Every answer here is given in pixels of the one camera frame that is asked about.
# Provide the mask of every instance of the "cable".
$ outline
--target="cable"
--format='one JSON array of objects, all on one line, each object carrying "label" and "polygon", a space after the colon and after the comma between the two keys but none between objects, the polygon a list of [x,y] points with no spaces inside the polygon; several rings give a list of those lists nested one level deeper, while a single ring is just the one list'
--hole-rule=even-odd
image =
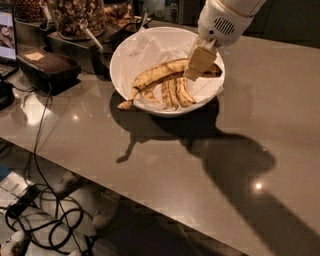
[{"label": "cable", "polygon": [[[19,90],[19,91],[22,91],[22,92],[27,92],[28,95],[29,95],[30,93],[34,92],[34,91],[37,91],[36,88],[31,88],[30,90],[23,90],[23,89],[20,89],[20,88],[17,88],[17,87],[14,87],[14,88],[17,89],[17,90]],[[20,220],[19,216],[15,216],[15,213],[13,213],[12,211],[10,212],[10,214],[16,217],[16,222],[15,222],[15,223],[18,223],[18,224],[19,224],[19,226],[20,226],[21,229],[24,231],[24,233],[26,234],[26,236],[28,237],[28,239],[29,239],[33,244],[35,244],[36,246],[38,246],[38,247],[40,247],[40,248],[43,248],[43,249],[55,250],[55,251],[57,251],[57,252],[59,252],[59,253],[61,253],[61,254],[67,255],[67,254],[69,254],[69,252],[61,251],[60,248],[61,248],[62,246],[64,246],[64,245],[70,240],[70,238],[72,237],[73,240],[74,240],[74,242],[75,242],[75,244],[77,245],[79,251],[81,252],[81,255],[85,255],[86,253],[90,253],[91,248],[93,247],[96,238],[94,238],[94,237],[93,237],[93,238],[92,238],[92,237],[89,238],[88,236],[85,236],[88,249],[85,250],[85,251],[82,251],[82,250],[81,250],[81,247],[80,247],[80,245],[79,245],[79,243],[78,243],[78,241],[77,241],[77,239],[76,239],[76,237],[75,237],[75,235],[74,235],[74,233],[73,233],[74,229],[76,229],[76,228],[81,224],[82,219],[83,219],[83,212],[84,212],[84,211],[81,209],[81,207],[79,206],[79,204],[78,204],[78,207],[79,207],[79,208],[77,208],[77,209],[70,209],[70,210],[68,210],[68,211],[65,211],[65,210],[64,210],[64,208],[63,208],[63,206],[62,206],[62,203],[61,203],[61,200],[57,197],[57,195],[55,194],[55,192],[53,191],[53,189],[52,189],[51,186],[49,185],[48,181],[46,180],[45,176],[43,175],[43,173],[42,173],[42,171],[41,171],[41,169],[40,169],[40,165],[39,165],[39,163],[38,163],[38,159],[37,159],[37,154],[36,154],[36,153],[37,153],[37,149],[38,149],[40,137],[41,137],[42,130],[43,130],[43,123],[44,123],[44,119],[45,119],[45,118],[44,118],[44,117],[45,117],[45,113],[46,113],[46,110],[47,110],[48,108],[50,108],[50,106],[51,106],[51,105],[49,104],[49,100],[52,98],[52,97],[51,97],[51,91],[52,91],[52,86],[50,85],[50,90],[49,90],[49,92],[48,92],[48,94],[47,94],[47,98],[46,98],[46,101],[45,101],[45,104],[44,104],[44,110],[43,110],[43,113],[42,113],[42,115],[41,115],[41,119],[40,119],[40,123],[39,123],[39,129],[38,129],[38,131],[37,131],[34,149],[33,149],[33,152],[30,153],[30,156],[29,156],[27,165],[26,165],[26,167],[25,167],[25,169],[24,169],[24,174],[30,169],[31,162],[32,162],[31,159],[32,159],[32,156],[33,156],[33,159],[34,159],[34,162],[35,162],[37,171],[39,172],[41,178],[42,178],[43,181],[45,182],[45,184],[38,184],[38,186],[39,186],[39,185],[46,186],[46,188],[42,191],[41,195],[42,195],[45,191],[49,190],[49,191],[54,195],[54,197],[55,197],[55,199],[56,199],[56,202],[57,202],[57,203],[56,203],[56,214],[55,214],[55,217],[56,217],[56,218],[58,217],[58,208],[60,208],[60,209],[62,210],[62,216],[60,217],[60,219],[56,219],[56,220],[53,220],[53,221],[49,221],[48,223],[45,223],[45,224],[43,224],[43,225],[40,225],[40,226],[38,226],[38,227],[36,227],[36,228],[26,229],[25,226],[24,226],[24,224],[23,224],[22,221]],[[0,154],[1,154],[2,152],[4,152],[4,150],[6,150],[6,149],[10,149],[9,144],[8,144],[8,145],[5,144],[5,145],[3,146],[3,148],[0,149]],[[32,207],[32,208],[36,208],[36,209],[41,209],[41,208],[39,208],[39,207],[35,204],[34,201],[32,202],[32,205],[28,204],[27,206]],[[68,221],[68,214],[73,213],[73,212],[75,212],[75,211],[79,211],[79,212],[80,212],[80,216],[79,216],[78,221],[77,221],[73,226],[70,226],[69,221]],[[14,223],[14,224],[10,224],[10,223],[9,223],[8,211],[6,212],[5,219],[6,219],[6,224],[8,225],[8,227],[9,227],[11,230],[13,230],[13,231],[17,231],[17,230],[14,228],[14,224],[15,224],[15,223]],[[53,244],[53,241],[52,241],[52,236],[53,236],[55,230],[56,230],[57,228],[59,228],[59,226],[61,226],[61,225],[64,224],[63,220],[65,220],[66,225],[67,225],[67,227],[68,227],[67,236],[66,236],[59,244],[54,245],[54,244]],[[50,226],[50,225],[53,225],[53,228],[51,228],[51,230],[50,230],[50,232],[49,232],[49,239],[48,239],[49,245],[46,246],[46,245],[40,244],[38,241],[35,240],[35,238],[33,238],[32,233],[33,233],[33,232],[36,232],[36,231],[39,231],[39,230],[41,230],[41,229],[43,229],[43,228],[45,228],[45,227],[48,227],[48,226]]]},{"label": "cable", "polygon": [[[44,122],[45,113],[46,113],[46,110],[47,110],[47,108],[48,108],[49,99],[50,99],[50,97],[51,97],[52,86],[49,84],[49,87],[50,87],[50,89],[49,89],[49,92],[48,92],[48,95],[47,95],[47,99],[46,99],[46,102],[45,102],[45,105],[44,105],[44,110],[43,110],[43,112],[42,112],[42,116],[41,116],[40,123],[39,123],[39,129],[38,129],[37,136],[36,136],[36,141],[35,141],[34,150],[33,150],[33,157],[34,157],[34,161],[35,161],[35,164],[36,164],[36,167],[37,167],[37,170],[38,170],[40,176],[42,177],[42,179],[44,180],[44,182],[46,183],[46,185],[48,186],[48,188],[50,189],[50,191],[52,192],[52,194],[53,194],[53,195],[55,196],[55,198],[57,199],[57,202],[58,202],[58,204],[59,204],[59,206],[60,206],[63,214],[66,216],[66,212],[65,212],[65,210],[63,209],[63,206],[62,206],[62,204],[61,204],[60,199],[58,198],[58,196],[56,195],[56,193],[53,191],[53,189],[52,189],[51,186],[49,185],[48,181],[47,181],[46,178],[44,177],[42,171],[40,170],[40,166],[39,166],[39,163],[38,163],[38,160],[37,160],[37,154],[36,154],[36,153],[37,153],[37,149],[38,149],[38,144],[39,144],[39,141],[40,141],[40,137],[41,137],[41,133],[42,133],[42,127],[43,127],[43,122]],[[81,252],[81,254],[84,255],[84,254],[82,253],[81,247],[80,247],[77,239],[75,238],[75,236],[74,236],[74,234],[73,234],[73,232],[72,232],[73,228],[70,227],[68,218],[66,217],[65,220],[66,220],[67,227],[68,227],[69,231],[71,232],[71,236],[72,236],[74,242],[76,243],[76,245],[77,245],[79,251]]]}]

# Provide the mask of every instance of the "black cable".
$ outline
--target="black cable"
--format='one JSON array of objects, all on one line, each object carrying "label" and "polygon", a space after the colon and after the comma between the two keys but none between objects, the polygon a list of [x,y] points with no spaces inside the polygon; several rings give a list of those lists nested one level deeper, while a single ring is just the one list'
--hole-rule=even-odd
[{"label": "black cable", "polygon": [[36,87],[31,87],[30,89],[21,89],[19,87],[16,87],[15,85],[12,85],[12,87],[20,92],[28,92],[28,93],[31,93],[31,92],[36,92],[38,91],[38,89]]},{"label": "black cable", "polygon": [[[42,133],[42,127],[43,127],[43,122],[44,122],[44,117],[45,117],[45,113],[46,113],[46,110],[48,108],[48,103],[49,103],[49,99],[51,97],[51,91],[52,91],[52,86],[49,84],[49,92],[48,92],[48,95],[47,95],[47,99],[46,99],[46,102],[45,102],[45,105],[44,105],[44,110],[42,112],[42,116],[41,116],[41,119],[40,119],[40,123],[39,123],[39,129],[38,129],[38,132],[37,132],[37,136],[36,136],[36,141],[35,141],[35,145],[34,145],[34,150],[33,150],[33,157],[34,157],[34,161],[35,161],[35,164],[36,164],[36,167],[37,167],[37,170],[40,174],[40,176],[42,177],[42,179],[44,180],[44,182],[46,183],[46,185],[48,186],[48,188],[50,189],[50,191],[52,192],[52,194],[55,196],[55,198],[57,199],[57,202],[59,204],[59,207],[61,208],[62,212],[64,215],[66,215],[66,212],[65,210],[63,209],[63,206],[61,204],[61,201],[60,199],[58,198],[58,196],[56,195],[56,193],[53,191],[53,189],[51,188],[51,186],[49,185],[48,181],[46,180],[46,178],[44,177],[41,169],[40,169],[40,166],[39,166],[39,163],[38,163],[38,159],[37,159],[37,149],[38,149],[38,144],[39,144],[39,141],[40,141],[40,137],[41,137],[41,133]],[[66,224],[67,224],[67,227],[69,230],[72,231],[72,227],[70,227],[70,224],[69,224],[69,221],[68,221],[68,218],[65,218],[66,220]],[[71,232],[71,236],[74,240],[74,242],[76,243],[79,251],[81,252],[82,255],[84,255],[82,253],[82,250],[81,250],[81,247],[76,239],[76,237],[74,236],[73,232]]]},{"label": "black cable", "polygon": [[[31,88],[30,90],[23,90],[23,89],[20,89],[20,88],[15,87],[15,86],[14,86],[14,88],[17,89],[17,90],[19,90],[19,91],[22,91],[22,92],[27,92],[28,95],[31,94],[31,93],[34,92],[34,91],[37,91],[36,88]],[[54,197],[55,197],[55,199],[56,199],[56,202],[57,202],[57,203],[56,203],[56,204],[57,204],[57,205],[56,205],[56,217],[58,217],[58,208],[61,208],[61,210],[62,210],[62,217],[61,217],[59,220],[57,219],[57,220],[54,220],[54,221],[50,221],[50,222],[48,222],[48,223],[45,223],[45,224],[43,224],[43,225],[40,225],[40,226],[38,226],[38,227],[36,227],[36,228],[31,228],[31,229],[26,229],[26,228],[24,227],[24,224],[23,224],[22,221],[20,220],[19,216],[16,216],[16,222],[19,223],[19,226],[21,227],[21,229],[23,230],[23,232],[25,233],[25,235],[27,236],[27,238],[28,238],[33,244],[35,244],[36,246],[38,246],[38,247],[40,247],[40,248],[48,249],[48,250],[55,250],[55,251],[60,252],[60,253],[62,253],[62,254],[69,254],[69,252],[62,252],[62,251],[60,251],[59,249],[60,249],[63,245],[65,245],[65,244],[70,240],[70,238],[72,237],[73,240],[74,240],[74,242],[76,243],[79,251],[81,252],[81,254],[82,254],[82,255],[85,255],[85,253],[86,253],[88,250],[86,250],[86,251],[82,251],[82,250],[81,250],[81,247],[80,247],[80,245],[79,245],[79,243],[78,243],[78,241],[77,241],[77,239],[76,239],[76,237],[74,236],[74,233],[73,233],[73,230],[74,230],[75,228],[77,228],[77,227],[81,224],[81,222],[82,222],[82,220],[83,220],[83,211],[82,211],[81,207],[79,206],[79,204],[77,204],[78,207],[79,207],[78,209],[70,209],[70,210],[68,210],[67,212],[64,210],[64,208],[63,208],[63,206],[62,206],[62,204],[61,204],[60,199],[57,197],[57,195],[55,194],[55,192],[53,191],[53,189],[52,189],[51,186],[49,185],[48,181],[47,181],[46,178],[44,177],[44,175],[43,175],[43,173],[42,173],[42,171],[41,171],[41,169],[40,169],[40,166],[39,166],[39,163],[38,163],[38,159],[37,159],[37,155],[36,155],[36,153],[37,153],[37,148],[38,148],[38,144],[39,144],[40,137],[41,137],[41,134],[42,134],[42,128],[43,128],[43,122],[44,122],[45,113],[46,113],[46,110],[47,110],[48,108],[50,108],[50,106],[49,106],[49,100],[51,99],[51,91],[52,91],[52,86],[50,86],[50,90],[49,90],[49,93],[48,93],[48,95],[47,95],[46,102],[45,102],[45,104],[44,104],[44,110],[43,110],[43,113],[42,113],[42,116],[41,116],[41,119],[40,119],[39,129],[38,129],[38,132],[37,132],[37,135],[36,135],[36,140],[35,140],[34,149],[33,149],[33,152],[30,154],[30,157],[29,157],[29,159],[28,159],[27,165],[26,165],[26,167],[25,167],[25,169],[24,169],[24,173],[26,173],[26,172],[30,169],[31,162],[32,162],[31,159],[32,159],[32,156],[33,156],[34,162],[35,162],[35,164],[36,164],[36,168],[37,168],[40,176],[42,177],[43,181],[45,182],[45,184],[39,184],[39,185],[43,185],[43,186],[46,186],[46,187],[47,187],[47,188],[45,188],[45,189],[43,190],[42,194],[43,194],[46,190],[50,190],[50,192],[54,195]],[[3,148],[0,149],[0,154],[3,153],[6,149],[10,149],[9,144],[5,144],[5,145],[3,146]],[[28,206],[39,209],[39,207],[36,206],[35,202],[33,202],[33,205],[28,205]],[[70,226],[67,217],[68,217],[68,214],[73,213],[73,212],[75,212],[75,211],[79,211],[79,212],[80,212],[80,217],[79,217],[78,221],[77,221],[73,226]],[[56,230],[59,226],[61,226],[62,224],[64,224],[64,222],[63,222],[64,219],[65,219],[66,225],[67,225],[67,227],[68,227],[67,236],[66,236],[66,237],[63,239],[63,241],[61,241],[58,245],[54,245],[53,242],[52,242],[52,236],[53,236],[55,230]],[[11,230],[13,230],[13,231],[16,232],[17,230],[14,228],[14,226],[9,223],[8,211],[6,212],[5,220],[6,220],[6,224],[8,225],[8,227],[9,227]],[[53,228],[51,228],[51,230],[50,230],[50,232],[49,232],[49,239],[48,239],[48,240],[49,240],[49,246],[40,244],[38,241],[35,240],[35,238],[33,238],[32,233],[33,233],[33,232],[36,232],[36,231],[39,231],[39,230],[41,230],[41,229],[43,229],[43,228],[45,228],[45,227],[48,227],[48,226],[50,226],[50,225],[53,225]],[[93,246],[93,244],[94,244],[94,242],[88,243],[88,245],[90,245],[90,246]]]},{"label": "black cable", "polygon": [[11,149],[13,147],[13,144],[10,142],[5,142],[3,147],[0,149],[0,159],[4,159],[11,153]]}]

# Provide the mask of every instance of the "gray countertop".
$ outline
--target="gray countertop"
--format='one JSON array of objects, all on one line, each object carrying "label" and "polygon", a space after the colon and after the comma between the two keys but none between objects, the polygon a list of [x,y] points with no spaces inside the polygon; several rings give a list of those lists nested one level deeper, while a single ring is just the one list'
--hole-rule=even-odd
[{"label": "gray countertop", "polygon": [[[220,54],[224,91],[175,119],[119,112],[111,82],[79,75],[37,153],[246,254],[317,255],[320,50],[242,37]],[[46,97],[14,93],[0,136],[32,151]]]}]

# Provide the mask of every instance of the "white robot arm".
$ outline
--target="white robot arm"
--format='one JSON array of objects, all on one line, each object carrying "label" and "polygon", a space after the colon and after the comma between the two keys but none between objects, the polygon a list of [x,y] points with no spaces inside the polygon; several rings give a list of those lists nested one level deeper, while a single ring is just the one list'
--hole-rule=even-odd
[{"label": "white robot arm", "polygon": [[266,0],[207,0],[199,21],[199,38],[190,52],[185,76],[196,80],[216,58],[216,47],[236,42]]}]

